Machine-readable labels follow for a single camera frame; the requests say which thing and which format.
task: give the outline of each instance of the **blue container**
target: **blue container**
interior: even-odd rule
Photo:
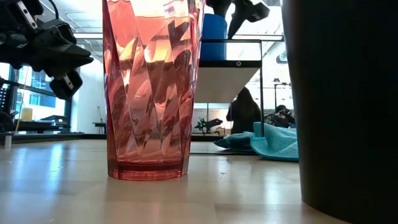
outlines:
[[[227,39],[226,21],[218,15],[205,14],[202,39]],[[226,43],[202,43],[201,60],[226,60]]]

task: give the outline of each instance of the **black machine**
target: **black machine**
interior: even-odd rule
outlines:
[[[56,16],[42,22],[36,18],[44,11],[39,0],[0,0],[0,62],[44,70],[54,77],[50,87],[55,95],[68,100],[83,84],[76,68],[94,59],[76,45],[69,24],[58,19],[49,1]]]
[[[253,4],[250,0],[207,0],[206,5],[214,10],[214,14],[225,18],[226,12],[231,5],[235,4],[235,12],[232,14],[232,21],[228,29],[228,39],[232,39],[245,20],[249,22],[260,21],[269,15],[269,8],[259,2]]]
[[[195,126],[195,128],[199,129],[199,131],[201,131],[203,134],[211,134],[210,128],[218,126],[222,123],[223,123],[223,121],[218,118],[212,119],[211,121],[205,121],[205,119],[202,118],[200,120],[200,122],[198,122],[198,124]]]

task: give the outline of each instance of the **table surface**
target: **table surface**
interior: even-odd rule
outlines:
[[[301,201],[295,163],[191,156],[179,179],[131,182],[107,176],[106,141],[79,140],[0,149],[0,223],[344,222]]]

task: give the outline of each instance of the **black container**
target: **black container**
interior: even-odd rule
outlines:
[[[398,12],[393,1],[284,0],[303,201],[398,223]]]

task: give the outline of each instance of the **teal towel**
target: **teal towel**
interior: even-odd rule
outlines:
[[[265,137],[261,136],[261,123],[254,123],[256,137],[251,139],[251,147],[261,157],[277,161],[299,161],[299,147],[295,129],[278,128],[264,124]]]
[[[255,151],[265,159],[275,161],[299,161],[297,133],[295,129],[277,128],[264,124],[265,137],[261,137],[261,123],[254,123],[254,133],[233,134],[215,142],[219,147],[232,151]]]

